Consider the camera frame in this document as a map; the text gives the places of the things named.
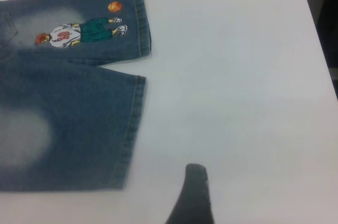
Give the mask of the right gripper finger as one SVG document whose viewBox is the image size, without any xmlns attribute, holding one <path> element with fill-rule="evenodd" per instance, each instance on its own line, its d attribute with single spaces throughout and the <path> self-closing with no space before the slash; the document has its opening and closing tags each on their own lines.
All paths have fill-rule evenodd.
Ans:
<svg viewBox="0 0 338 224">
<path fill-rule="evenodd" d="M 211 223 L 208 175 L 204 166 L 186 166 L 181 193 L 166 223 Z"/>
</svg>

